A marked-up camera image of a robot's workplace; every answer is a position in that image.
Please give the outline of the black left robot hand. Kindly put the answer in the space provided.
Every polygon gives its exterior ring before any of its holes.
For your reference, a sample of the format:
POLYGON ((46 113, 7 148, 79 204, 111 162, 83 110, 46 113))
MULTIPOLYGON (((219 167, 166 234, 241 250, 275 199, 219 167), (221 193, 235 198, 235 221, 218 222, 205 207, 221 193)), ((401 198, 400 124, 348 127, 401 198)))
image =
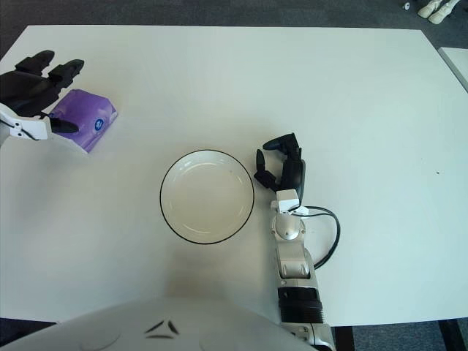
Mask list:
POLYGON ((30 140, 40 138, 24 127, 28 118, 33 121, 49 121, 54 133, 72 134, 79 127, 69 121, 50 117, 45 109, 59 99, 62 89, 69 87, 80 74, 84 61, 74 59, 60 64, 43 76, 55 53, 43 50, 15 65, 14 70, 1 74, 1 140, 9 136, 30 140))

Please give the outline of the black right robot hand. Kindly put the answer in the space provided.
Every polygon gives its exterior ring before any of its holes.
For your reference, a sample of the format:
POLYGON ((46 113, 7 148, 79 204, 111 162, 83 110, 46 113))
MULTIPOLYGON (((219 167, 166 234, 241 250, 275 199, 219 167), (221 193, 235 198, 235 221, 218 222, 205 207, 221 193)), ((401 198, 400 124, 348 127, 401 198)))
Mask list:
POLYGON ((254 178, 266 189, 274 192, 294 189, 301 202, 303 199, 306 163, 302 159, 302 149, 294 133, 282 135, 263 144, 265 151, 279 151, 285 156, 279 181, 265 169, 265 157, 260 149, 256 152, 256 173, 254 178))

